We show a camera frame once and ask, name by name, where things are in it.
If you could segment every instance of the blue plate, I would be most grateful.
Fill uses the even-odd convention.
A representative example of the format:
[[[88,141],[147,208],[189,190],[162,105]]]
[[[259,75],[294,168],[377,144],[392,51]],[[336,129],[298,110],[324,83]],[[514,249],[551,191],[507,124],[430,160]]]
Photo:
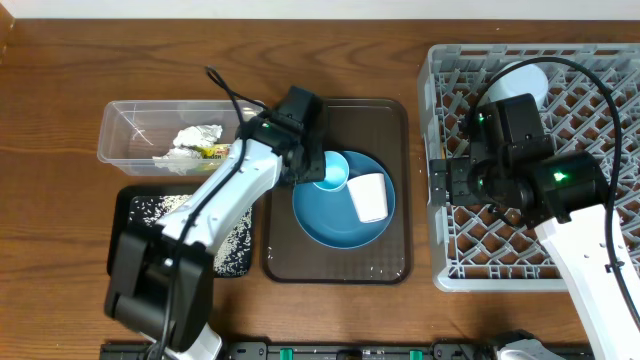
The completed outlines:
[[[374,223],[361,223],[347,187],[328,192],[312,183],[294,188],[293,212],[302,229],[317,242],[332,248],[352,249],[372,242],[389,226],[396,209],[396,195],[389,174],[375,160],[353,151],[340,153],[349,163],[349,179],[384,174],[389,216]]]

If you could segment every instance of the white wall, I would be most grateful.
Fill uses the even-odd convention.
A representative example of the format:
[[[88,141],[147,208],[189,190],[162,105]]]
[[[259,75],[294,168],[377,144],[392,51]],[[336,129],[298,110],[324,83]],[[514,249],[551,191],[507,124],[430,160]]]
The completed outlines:
[[[0,0],[16,18],[640,20],[640,0]]]

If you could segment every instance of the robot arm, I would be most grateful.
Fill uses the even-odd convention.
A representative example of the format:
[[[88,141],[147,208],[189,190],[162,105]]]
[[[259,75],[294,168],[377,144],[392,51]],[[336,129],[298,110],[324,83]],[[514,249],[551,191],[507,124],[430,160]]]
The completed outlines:
[[[159,340],[175,271],[167,353],[181,360],[215,359],[220,337],[207,323],[214,255],[247,208],[277,183],[324,179],[322,140],[328,121],[322,99],[292,87],[274,110],[244,123],[239,130],[244,140],[235,141],[225,163],[185,204],[161,218],[154,229],[131,224],[112,245],[116,250],[107,269],[107,316],[151,341]],[[238,171],[219,187],[238,161]],[[187,218],[197,207],[201,211],[192,215],[195,222],[179,245]],[[180,261],[172,269],[177,246]]]
[[[605,246],[607,182],[586,152],[554,155],[530,94],[487,104],[471,119],[469,157],[432,160],[432,201],[520,209],[569,289],[597,359],[640,356],[640,331],[609,268]],[[614,212],[616,256],[631,297],[640,303],[635,273]],[[546,359],[505,348],[499,358]]]
[[[189,230],[185,245],[202,243],[215,254],[240,217],[262,194],[273,188],[280,179],[282,156],[272,147],[253,139],[247,140],[247,149],[240,171],[223,186],[205,205],[194,226]],[[192,209],[203,201],[220,181],[231,172],[239,160],[242,140],[236,140],[229,157],[222,166],[178,209],[166,214],[157,224],[162,234],[178,239]]]

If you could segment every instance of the brown tray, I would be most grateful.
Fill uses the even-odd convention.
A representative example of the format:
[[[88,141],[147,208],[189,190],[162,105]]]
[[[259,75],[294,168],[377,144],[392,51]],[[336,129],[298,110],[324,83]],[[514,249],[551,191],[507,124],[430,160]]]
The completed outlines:
[[[330,99],[324,149],[363,153],[387,170],[396,191],[396,211],[375,241],[341,250],[310,238],[293,214],[292,187],[267,196],[266,238],[260,255],[266,274],[278,282],[396,284],[411,270],[411,217],[407,114],[385,99]]]

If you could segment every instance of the plastic grid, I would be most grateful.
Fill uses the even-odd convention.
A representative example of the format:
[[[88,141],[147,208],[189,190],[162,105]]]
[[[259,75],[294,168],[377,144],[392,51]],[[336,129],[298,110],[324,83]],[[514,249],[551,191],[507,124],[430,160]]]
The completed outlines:
[[[430,63],[434,65],[431,69],[434,111],[440,124],[443,158],[468,154],[467,138],[458,131],[458,122],[466,115],[469,104],[476,101],[477,91],[507,63],[536,56],[570,55],[566,57],[594,71],[612,89],[624,129],[616,207],[634,266],[640,272],[640,62],[629,56],[617,56],[627,54],[627,46],[602,55],[597,55],[597,46],[580,51],[575,47],[549,49],[544,45],[529,45],[537,47],[529,50],[522,48],[527,45],[518,50],[504,46],[496,51],[495,47],[488,47],[484,55],[479,50],[464,55],[462,46],[448,51],[441,62]],[[609,180],[615,139],[604,97],[586,76],[567,66],[551,63],[539,66],[549,79],[549,93],[540,117],[545,132],[552,135],[556,152],[581,149],[590,152]],[[507,216],[518,221],[520,214],[509,209]],[[489,214],[488,206],[448,205],[445,230],[446,270],[450,279],[559,278],[535,232],[507,226]]]

